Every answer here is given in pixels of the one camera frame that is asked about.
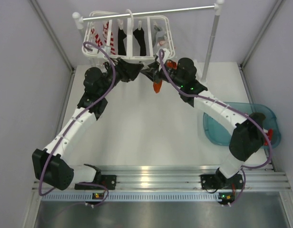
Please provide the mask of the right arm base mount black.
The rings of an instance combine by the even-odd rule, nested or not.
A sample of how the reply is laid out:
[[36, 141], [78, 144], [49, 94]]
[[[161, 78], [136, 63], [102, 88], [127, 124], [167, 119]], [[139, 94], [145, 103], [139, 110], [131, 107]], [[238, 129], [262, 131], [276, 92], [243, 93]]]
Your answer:
[[240, 190], [244, 185], [244, 179], [241, 174], [227, 179], [221, 174], [202, 174], [200, 176], [203, 190]]

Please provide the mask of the white plastic sock hanger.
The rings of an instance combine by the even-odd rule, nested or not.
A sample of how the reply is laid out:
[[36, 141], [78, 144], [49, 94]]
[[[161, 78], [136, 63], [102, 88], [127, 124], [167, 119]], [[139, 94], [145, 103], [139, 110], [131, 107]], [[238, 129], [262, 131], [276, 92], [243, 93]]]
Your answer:
[[82, 47], [90, 61], [104, 59], [97, 48], [102, 48], [112, 59], [118, 57], [130, 62], [153, 62], [160, 49], [166, 58], [175, 57], [169, 20], [163, 15], [115, 17], [115, 13], [93, 11], [88, 22]]

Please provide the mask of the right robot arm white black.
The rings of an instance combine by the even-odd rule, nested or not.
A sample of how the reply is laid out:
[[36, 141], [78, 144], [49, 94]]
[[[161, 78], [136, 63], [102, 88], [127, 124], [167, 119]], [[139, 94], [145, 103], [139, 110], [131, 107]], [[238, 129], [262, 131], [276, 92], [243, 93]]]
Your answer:
[[231, 135], [229, 155], [215, 172], [216, 183], [228, 188], [243, 164], [266, 142], [263, 129], [265, 115], [246, 115], [217, 99], [200, 83], [193, 60], [181, 58], [178, 62], [167, 60], [163, 65], [159, 59], [149, 64], [141, 73], [154, 83], [166, 81], [176, 87], [181, 99], [195, 109], [203, 111], [219, 122]]

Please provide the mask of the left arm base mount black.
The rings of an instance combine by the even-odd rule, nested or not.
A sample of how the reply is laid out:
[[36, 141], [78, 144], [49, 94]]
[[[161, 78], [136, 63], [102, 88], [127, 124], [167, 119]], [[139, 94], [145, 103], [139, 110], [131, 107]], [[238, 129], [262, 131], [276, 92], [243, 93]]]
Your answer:
[[105, 186], [108, 190], [115, 190], [117, 184], [117, 176], [102, 174], [99, 184]]

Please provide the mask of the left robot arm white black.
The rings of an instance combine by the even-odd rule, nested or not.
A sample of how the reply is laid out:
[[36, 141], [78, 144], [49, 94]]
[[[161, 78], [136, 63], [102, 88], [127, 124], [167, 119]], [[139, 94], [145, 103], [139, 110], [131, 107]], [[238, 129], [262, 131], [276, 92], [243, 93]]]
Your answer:
[[134, 81], [144, 67], [121, 58], [106, 64], [106, 71], [91, 67], [84, 73], [84, 93], [70, 120], [60, 133], [44, 149], [32, 154], [35, 177], [40, 184], [46, 183], [58, 190], [71, 184], [85, 182], [96, 189], [102, 183], [100, 170], [94, 165], [71, 166], [67, 163], [87, 129], [100, 118], [108, 101], [106, 95], [118, 82]]

